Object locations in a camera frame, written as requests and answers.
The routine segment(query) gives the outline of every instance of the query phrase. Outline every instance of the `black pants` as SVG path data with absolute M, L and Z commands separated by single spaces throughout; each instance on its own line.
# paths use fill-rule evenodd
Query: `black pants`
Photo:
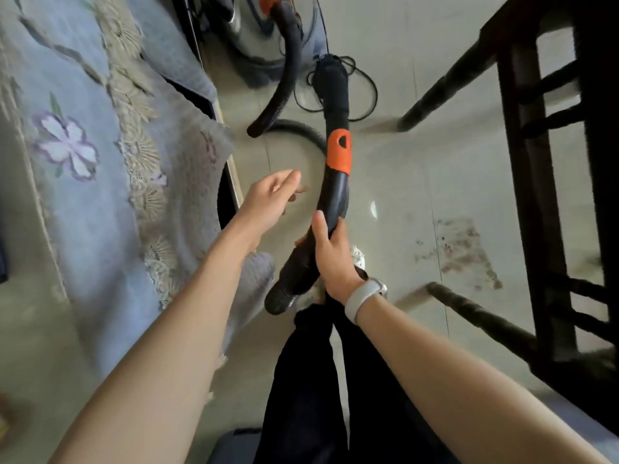
M 342 339 L 350 446 L 329 343 Z M 341 304 L 300 311 L 283 348 L 254 464 L 457 463 Z

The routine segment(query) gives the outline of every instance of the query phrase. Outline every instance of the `lace trim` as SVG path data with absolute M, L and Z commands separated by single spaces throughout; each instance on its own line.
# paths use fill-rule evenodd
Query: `lace trim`
M 118 145 L 127 166 L 144 263 L 165 308 L 179 291 L 172 275 L 178 258 L 163 236 L 149 235 L 149 228 L 165 213 L 167 178 L 161 172 L 157 146 L 143 127 L 157 114 L 149 100 L 153 88 L 141 66 L 142 33 L 124 0 L 94 0 L 94 8 L 109 56 L 108 91 L 119 116 Z

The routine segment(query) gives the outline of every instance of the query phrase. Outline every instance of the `hand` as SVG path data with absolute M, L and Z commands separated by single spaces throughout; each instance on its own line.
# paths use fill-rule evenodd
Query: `hand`
M 287 169 L 251 185 L 241 208 L 225 229 L 242 240 L 246 254 L 255 250 L 262 235 L 275 226 L 286 202 L 293 202 L 296 194 L 305 191 L 300 182 L 301 171 Z
M 337 227 L 329 240 L 329 229 L 324 213 L 317 211 L 311 220 L 316 238 L 316 264 L 329 295 L 342 304 L 363 284 L 355 270 L 350 254 L 350 242 L 344 218 L 337 220 Z

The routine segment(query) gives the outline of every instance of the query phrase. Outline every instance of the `orange hose handle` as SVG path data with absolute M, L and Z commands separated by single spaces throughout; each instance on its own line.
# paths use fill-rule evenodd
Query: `orange hose handle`
M 262 10 L 262 13 L 265 14 L 266 16 L 269 16 L 270 9 L 273 7 L 275 2 L 278 2 L 278 1 L 279 0 L 260 0 L 260 9 Z
M 350 175 L 352 171 L 352 135 L 346 129 L 336 129 L 327 141 L 327 166 Z

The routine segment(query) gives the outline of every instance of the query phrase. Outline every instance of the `white watch strap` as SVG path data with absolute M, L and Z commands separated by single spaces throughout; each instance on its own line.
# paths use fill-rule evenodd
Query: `white watch strap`
M 363 283 L 363 285 L 354 290 L 353 294 L 346 303 L 344 308 L 346 317 L 348 317 L 353 324 L 357 325 L 357 312 L 359 311 L 361 304 L 365 303 L 365 301 L 367 301 L 367 299 L 375 293 L 380 293 L 382 289 L 383 285 L 372 278 Z

